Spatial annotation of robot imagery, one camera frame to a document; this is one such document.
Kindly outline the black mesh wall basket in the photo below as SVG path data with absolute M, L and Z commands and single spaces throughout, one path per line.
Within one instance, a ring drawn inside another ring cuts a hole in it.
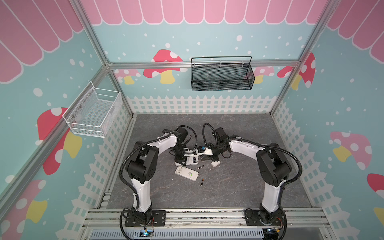
M 192 91 L 251 90 L 256 79 L 250 56 L 191 58 Z

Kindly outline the white mesh wall basket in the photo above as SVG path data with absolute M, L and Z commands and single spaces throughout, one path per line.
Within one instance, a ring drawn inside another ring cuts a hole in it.
M 105 138 L 122 105 L 120 92 L 96 88 L 89 82 L 63 119 L 75 135 Z

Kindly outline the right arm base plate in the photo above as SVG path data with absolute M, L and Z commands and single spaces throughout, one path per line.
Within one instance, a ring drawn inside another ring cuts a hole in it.
M 285 220 L 281 210 L 269 213 L 267 210 L 246 209 L 244 215 L 247 226 L 283 226 Z

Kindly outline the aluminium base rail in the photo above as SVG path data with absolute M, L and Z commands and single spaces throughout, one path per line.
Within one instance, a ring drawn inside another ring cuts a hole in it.
M 166 209 L 164 227 L 158 229 L 280 229 L 285 240 L 335 240 L 337 237 L 320 208 L 286 208 L 283 226 L 247 226 L 244 209 Z M 120 209 L 91 210 L 79 240 L 122 240 Z

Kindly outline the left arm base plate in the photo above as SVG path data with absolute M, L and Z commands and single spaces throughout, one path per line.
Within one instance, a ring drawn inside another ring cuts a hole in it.
M 139 211 L 129 211 L 126 217 L 123 217 L 125 227 L 164 227 L 166 220 L 166 211 L 149 210 L 146 213 Z

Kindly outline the white remote control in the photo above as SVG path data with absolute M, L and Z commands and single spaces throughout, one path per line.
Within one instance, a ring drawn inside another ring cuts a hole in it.
M 197 165 L 199 163 L 199 156 L 187 156 L 186 166 Z
M 197 180 L 197 178 L 199 176 L 199 173 L 197 171 L 188 169 L 188 168 L 183 167 L 183 166 L 178 166 L 176 171 L 175 171 L 175 174 L 178 176 L 184 177 L 186 179 L 192 180 L 194 182 Z

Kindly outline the white battery cover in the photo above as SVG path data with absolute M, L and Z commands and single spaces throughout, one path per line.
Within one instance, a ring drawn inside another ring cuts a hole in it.
M 220 161 L 212 161 L 212 162 L 211 162 L 211 165 L 212 165 L 213 168 L 219 166 L 220 164 L 221 164 Z

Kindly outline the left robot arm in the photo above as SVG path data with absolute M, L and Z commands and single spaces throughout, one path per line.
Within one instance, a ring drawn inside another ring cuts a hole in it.
M 175 130 L 163 130 L 163 135 L 150 141 L 138 141 L 131 153 L 123 160 L 119 170 L 120 180 L 134 192 L 134 203 L 128 210 L 133 222 L 147 225 L 152 220 L 150 182 L 155 175 L 158 157 L 170 150 L 176 166 L 198 163 L 195 155 L 198 147 L 196 132 L 189 126 L 180 125 Z

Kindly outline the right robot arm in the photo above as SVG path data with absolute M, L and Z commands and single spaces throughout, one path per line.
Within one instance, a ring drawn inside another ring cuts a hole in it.
M 276 143 L 263 145 L 236 135 L 228 136 L 223 128 L 213 129 L 209 123 L 203 124 L 202 136 L 204 145 L 199 149 L 211 150 L 213 161 L 217 161 L 224 152 L 239 153 L 257 161 L 265 182 L 264 196 L 255 214 L 252 210 L 245 211 L 246 218 L 252 220 L 248 225 L 259 221 L 268 226 L 284 217 L 281 200 L 285 186 L 296 182 L 303 173 L 303 166 L 294 154 Z

